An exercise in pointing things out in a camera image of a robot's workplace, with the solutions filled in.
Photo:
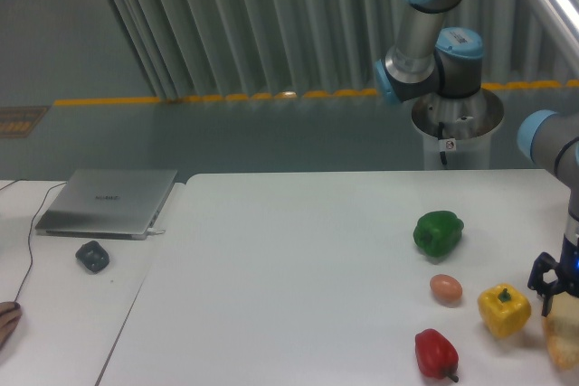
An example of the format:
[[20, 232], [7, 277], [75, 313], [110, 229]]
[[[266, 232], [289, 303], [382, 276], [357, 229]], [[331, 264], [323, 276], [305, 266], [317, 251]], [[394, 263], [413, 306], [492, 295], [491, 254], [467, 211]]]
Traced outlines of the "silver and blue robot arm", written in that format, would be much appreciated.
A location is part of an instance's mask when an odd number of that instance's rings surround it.
[[[387, 101], [413, 102], [412, 122], [422, 134], [426, 163], [444, 168], [451, 152], [484, 152], [504, 109], [481, 87], [480, 36], [445, 25], [462, 0], [405, 0], [396, 41], [375, 64], [375, 80]], [[567, 63], [578, 65], [578, 0], [527, 0]], [[540, 255], [528, 286], [542, 298], [544, 315], [556, 296], [578, 293], [578, 117], [550, 110], [529, 115], [517, 132], [519, 150], [570, 191], [561, 254]]]

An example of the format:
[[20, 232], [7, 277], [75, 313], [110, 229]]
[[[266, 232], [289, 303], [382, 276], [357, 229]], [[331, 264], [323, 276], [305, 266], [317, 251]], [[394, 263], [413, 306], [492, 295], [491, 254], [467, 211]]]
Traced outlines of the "person's hand on mouse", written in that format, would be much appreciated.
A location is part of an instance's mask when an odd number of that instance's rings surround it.
[[0, 305], [0, 347], [3, 348], [18, 326], [23, 309], [17, 302], [2, 302]]

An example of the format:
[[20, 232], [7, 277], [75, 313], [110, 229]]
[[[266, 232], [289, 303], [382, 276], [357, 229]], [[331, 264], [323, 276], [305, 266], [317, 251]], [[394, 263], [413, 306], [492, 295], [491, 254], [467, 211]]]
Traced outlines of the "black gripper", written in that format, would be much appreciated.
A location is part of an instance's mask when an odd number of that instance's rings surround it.
[[[555, 279], [547, 282], [545, 275], [549, 271], [555, 272]], [[547, 252], [542, 252], [533, 263], [527, 287], [542, 299], [542, 316], [550, 314], [553, 297], [564, 290], [578, 297], [578, 245], [564, 236], [559, 262]]]

